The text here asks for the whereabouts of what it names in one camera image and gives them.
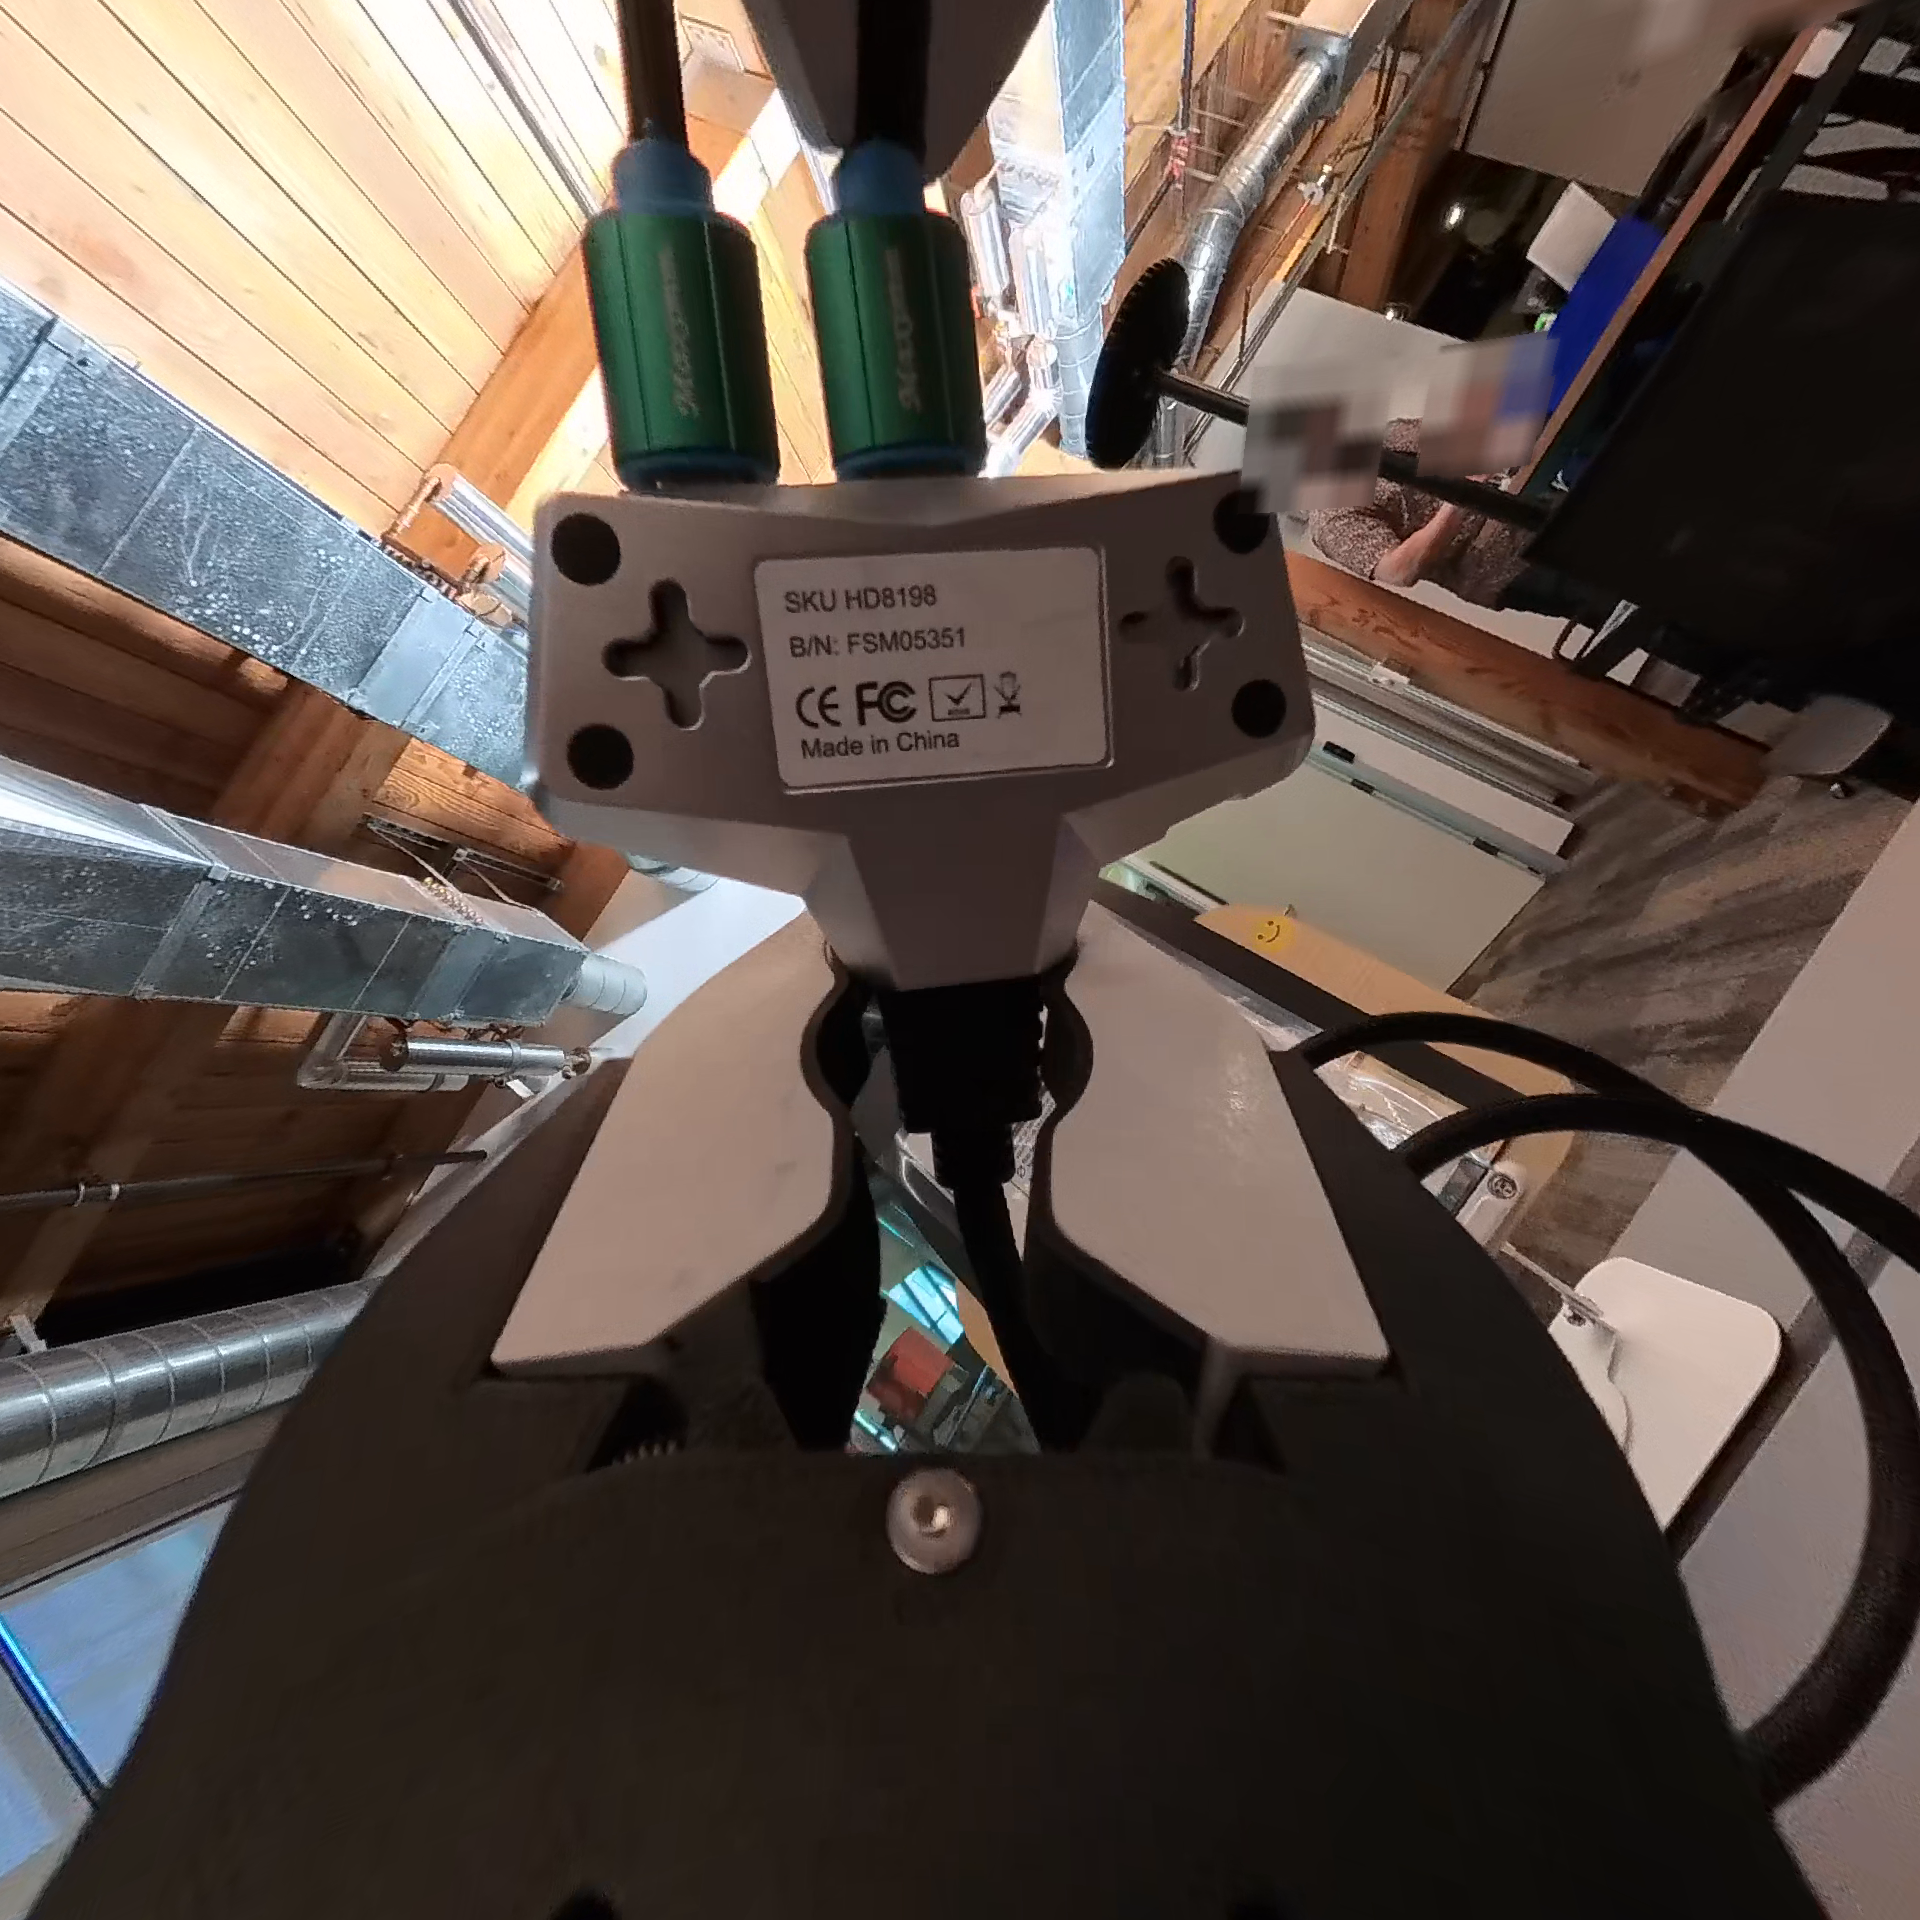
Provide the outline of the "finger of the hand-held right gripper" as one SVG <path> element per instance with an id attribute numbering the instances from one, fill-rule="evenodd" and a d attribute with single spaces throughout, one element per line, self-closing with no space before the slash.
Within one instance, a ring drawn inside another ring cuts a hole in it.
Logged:
<path id="1" fill-rule="evenodd" d="M 886 139 L 937 178 L 1013 70 L 1043 3 L 747 3 L 812 149 Z"/>

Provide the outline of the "white tablet stand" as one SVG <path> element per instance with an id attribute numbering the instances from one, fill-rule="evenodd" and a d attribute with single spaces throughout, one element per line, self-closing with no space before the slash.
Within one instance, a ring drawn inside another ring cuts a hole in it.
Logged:
<path id="1" fill-rule="evenodd" d="M 1700 1492 L 1783 1361 L 1783 1328 L 1738 1296 L 1613 1256 L 1550 1285 L 1550 1338 L 1616 1436 L 1652 1515 Z"/>

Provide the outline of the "large black panel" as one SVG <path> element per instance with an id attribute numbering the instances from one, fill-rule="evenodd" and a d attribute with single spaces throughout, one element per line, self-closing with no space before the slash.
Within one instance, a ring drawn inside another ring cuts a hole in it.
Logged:
<path id="1" fill-rule="evenodd" d="M 1773 196 L 1531 543 L 1688 703 L 1917 732 L 1917 202 Z"/>

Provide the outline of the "round spiral metal duct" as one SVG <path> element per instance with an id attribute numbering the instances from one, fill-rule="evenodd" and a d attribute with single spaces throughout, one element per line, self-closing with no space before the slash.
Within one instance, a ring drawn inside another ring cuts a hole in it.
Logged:
<path id="1" fill-rule="evenodd" d="M 342 1285 L 3 1356 L 3 1499 L 289 1406 L 365 1300 Z"/>

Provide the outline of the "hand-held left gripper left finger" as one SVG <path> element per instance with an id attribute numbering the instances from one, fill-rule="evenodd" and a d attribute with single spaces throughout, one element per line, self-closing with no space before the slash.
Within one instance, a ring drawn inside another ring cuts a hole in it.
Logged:
<path id="1" fill-rule="evenodd" d="M 829 1026 L 853 978 L 791 915 L 693 986 L 630 1074 L 509 1309 L 493 1368 L 640 1368 L 735 1285 L 812 1252 L 852 1199 Z"/>

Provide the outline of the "metal hdmi splitter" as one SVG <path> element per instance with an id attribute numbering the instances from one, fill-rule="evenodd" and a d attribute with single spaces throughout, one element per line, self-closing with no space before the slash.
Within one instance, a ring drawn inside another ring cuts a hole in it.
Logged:
<path id="1" fill-rule="evenodd" d="M 1055 969 L 1314 725 L 1276 517 L 1194 468 L 553 493 L 525 703 L 553 828 L 797 892 L 899 992 Z"/>

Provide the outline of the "large grid window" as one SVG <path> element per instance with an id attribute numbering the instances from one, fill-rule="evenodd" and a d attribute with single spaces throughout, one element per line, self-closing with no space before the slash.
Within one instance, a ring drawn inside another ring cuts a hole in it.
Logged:
<path id="1" fill-rule="evenodd" d="M 156 1697 L 231 1499 L 3 1594 L 3 1707 L 90 1812 Z"/>

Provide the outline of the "rectangular foil duct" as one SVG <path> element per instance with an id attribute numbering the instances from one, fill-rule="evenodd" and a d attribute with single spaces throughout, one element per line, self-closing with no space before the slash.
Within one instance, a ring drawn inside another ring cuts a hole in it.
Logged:
<path id="1" fill-rule="evenodd" d="M 648 986 L 546 914 L 295 849 L 3 760 L 3 986 L 541 1026 Z"/>
<path id="2" fill-rule="evenodd" d="M 3 534 L 505 785 L 525 640 L 3 284 Z"/>

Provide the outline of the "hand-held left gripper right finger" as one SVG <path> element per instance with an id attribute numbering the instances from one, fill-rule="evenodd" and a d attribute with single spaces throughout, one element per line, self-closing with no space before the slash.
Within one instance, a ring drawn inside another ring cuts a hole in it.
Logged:
<path id="1" fill-rule="evenodd" d="M 1050 1136 L 1065 1243 L 1203 1365 L 1385 1365 L 1388 1343 L 1259 1028 L 1121 915 L 1085 915 L 1065 1006 L 1093 1064 Z"/>

